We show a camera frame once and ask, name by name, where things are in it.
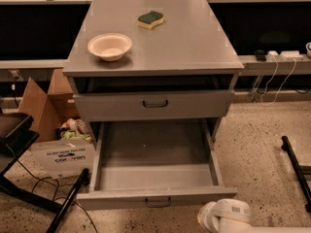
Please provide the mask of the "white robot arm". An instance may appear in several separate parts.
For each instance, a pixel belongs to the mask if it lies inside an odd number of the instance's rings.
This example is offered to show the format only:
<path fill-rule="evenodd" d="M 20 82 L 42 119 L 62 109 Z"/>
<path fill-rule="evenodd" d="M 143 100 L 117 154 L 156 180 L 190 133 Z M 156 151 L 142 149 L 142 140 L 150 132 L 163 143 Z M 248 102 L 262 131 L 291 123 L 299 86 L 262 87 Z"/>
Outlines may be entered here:
<path fill-rule="evenodd" d="M 311 233 L 310 227 L 255 227 L 248 203 L 221 199 L 204 205 L 197 221 L 207 233 Z"/>

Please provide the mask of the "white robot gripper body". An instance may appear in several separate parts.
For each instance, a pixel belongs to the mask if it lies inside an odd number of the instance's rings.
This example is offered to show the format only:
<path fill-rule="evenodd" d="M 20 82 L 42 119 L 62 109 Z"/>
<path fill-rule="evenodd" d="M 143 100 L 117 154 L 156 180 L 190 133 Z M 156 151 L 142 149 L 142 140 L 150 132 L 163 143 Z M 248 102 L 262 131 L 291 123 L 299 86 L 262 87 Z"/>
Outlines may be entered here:
<path fill-rule="evenodd" d="M 222 217 L 221 202 L 209 202 L 197 214 L 197 221 L 208 233 L 219 233 Z"/>

